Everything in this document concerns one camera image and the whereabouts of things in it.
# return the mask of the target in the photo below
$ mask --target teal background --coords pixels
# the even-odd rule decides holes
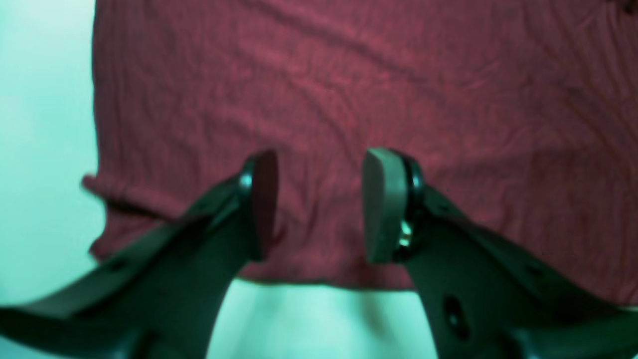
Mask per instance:
[[[0,305],[94,268],[105,222],[80,187],[97,170],[91,82],[94,1],[0,0]],[[436,358],[414,293],[236,280],[209,358]],[[55,358],[0,339],[1,359]]]

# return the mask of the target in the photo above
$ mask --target light blue wall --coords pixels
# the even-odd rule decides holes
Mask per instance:
[[[94,1],[0,0],[0,305],[48,294],[93,268],[104,225],[80,189],[97,168],[92,117]],[[413,293],[354,293],[236,280],[216,359],[436,358]],[[1,359],[42,359],[0,340]]]

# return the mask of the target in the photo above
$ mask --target red fabric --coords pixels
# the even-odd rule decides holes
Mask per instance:
[[[638,302],[638,20],[603,0],[97,0],[91,248],[179,216],[263,148],[278,240],[242,276],[407,289],[364,259],[366,148],[478,222]]]

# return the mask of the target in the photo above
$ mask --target hole in bracket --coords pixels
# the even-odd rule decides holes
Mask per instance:
[[[124,267],[126,267],[126,261],[124,259],[116,259],[113,263],[108,265],[108,270],[110,272],[120,271]]]
[[[543,269],[543,267],[536,262],[528,263],[525,266],[525,270],[527,270],[529,274],[533,275],[536,278],[542,278],[545,275],[545,270]]]
[[[461,302],[454,296],[445,297],[443,300],[443,313],[450,329],[461,340],[470,338],[470,326],[461,306]]]

